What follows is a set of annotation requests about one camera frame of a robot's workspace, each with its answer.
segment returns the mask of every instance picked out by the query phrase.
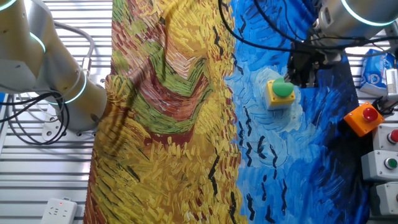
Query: robotic arm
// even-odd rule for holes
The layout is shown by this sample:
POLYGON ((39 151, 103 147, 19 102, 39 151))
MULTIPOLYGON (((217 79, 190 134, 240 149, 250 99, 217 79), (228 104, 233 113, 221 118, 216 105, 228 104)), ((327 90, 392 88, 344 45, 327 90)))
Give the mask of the robotic arm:
MULTIPOLYGON (((293 49, 307 54, 290 54, 285 81, 301 88, 316 87, 317 72, 340 62, 344 51, 326 47, 360 44, 360 38, 368 40, 383 29, 388 29, 388 35, 396 36, 397 18, 396 0, 324 0, 306 41, 292 43, 293 49)), ((396 40, 391 41, 391 46, 397 47, 396 40)))
MULTIPOLYGON (((0 0, 1 92, 59 91, 70 111, 69 129, 89 130, 106 106, 105 89, 88 78, 90 67, 91 59, 84 58, 82 68, 70 55, 41 0, 0 0)), ((47 101, 56 105, 53 98, 47 101)))

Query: blue package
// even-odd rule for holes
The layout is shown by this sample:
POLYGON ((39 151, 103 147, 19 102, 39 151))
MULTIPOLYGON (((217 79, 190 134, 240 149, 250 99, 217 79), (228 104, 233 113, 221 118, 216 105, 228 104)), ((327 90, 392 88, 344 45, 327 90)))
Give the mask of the blue package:
MULTIPOLYGON (((375 54, 380 51, 369 50, 366 55, 375 54)), ((383 54, 363 59, 361 91, 375 95, 384 96, 387 94, 386 70, 394 66, 394 57, 390 54, 383 54)))

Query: red button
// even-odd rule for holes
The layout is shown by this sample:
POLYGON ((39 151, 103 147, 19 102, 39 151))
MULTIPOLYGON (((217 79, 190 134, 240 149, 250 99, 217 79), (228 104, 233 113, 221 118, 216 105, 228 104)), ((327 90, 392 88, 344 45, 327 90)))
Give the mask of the red button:
POLYGON ((379 117, 379 113, 374 108, 366 108, 363 110, 363 118, 366 121, 375 121, 379 117))
POLYGON ((394 142, 398 142, 398 130, 393 130, 390 134, 390 138, 394 142))

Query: blue led ring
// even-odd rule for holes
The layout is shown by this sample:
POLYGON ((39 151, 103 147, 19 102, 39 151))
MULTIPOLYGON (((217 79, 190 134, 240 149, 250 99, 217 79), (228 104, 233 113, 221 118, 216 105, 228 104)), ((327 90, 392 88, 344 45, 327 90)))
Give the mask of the blue led ring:
POLYGON ((346 8, 346 10, 347 10, 355 19, 357 19, 358 21, 363 22, 363 23, 365 23, 365 24, 367 24, 367 25, 382 27, 382 26, 388 26, 388 25, 392 24, 393 22, 395 22, 395 20, 393 20, 393 21, 391 21, 391 22, 372 22, 372 21, 369 21, 369 20, 367 20, 367 19, 362 18, 362 17, 361 17, 360 15, 358 15, 357 13, 355 13, 355 12, 349 7, 349 5, 347 4, 347 1, 346 1, 346 0, 341 0, 341 3, 343 3, 343 5, 344 5, 344 7, 346 8))
POLYGON ((38 37, 36 37, 33 33, 30 33, 30 36, 31 36, 33 39, 35 39, 35 40, 42 46, 43 51, 44 51, 44 53, 45 53, 45 46, 44 46, 43 42, 42 42, 38 37))
POLYGON ((4 5, 0 6, 0 11, 7 9, 8 7, 10 7, 12 4, 14 4, 17 0, 11 0, 7 3, 5 3, 4 5))
MULTIPOLYGON (((66 101, 65 104, 75 101, 75 99, 77 99, 81 94, 83 94, 83 92, 86 88, 86 84, 87 84, 87 77, 85 75, 83 75, 83 76, 85 77, 85 82, 84 82, 83 87, 81 88, 80 92, 72 99, 66 101)), ((52 103, 52 102, 48 102, 48 103, 50 103, 51 105, 58 105, 58 103, 52 103)))

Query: orange emergency stop button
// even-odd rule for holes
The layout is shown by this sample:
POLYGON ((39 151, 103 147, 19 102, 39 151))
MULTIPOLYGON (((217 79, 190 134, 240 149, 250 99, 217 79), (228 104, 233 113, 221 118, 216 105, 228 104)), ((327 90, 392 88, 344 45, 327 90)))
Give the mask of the orange emergency stop button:
POLYGON ((347 114, 344 120, 359 137, 371 132, 379 124, 384 122, 384 118, 370 102, 357 107, 351 113, 347 114))

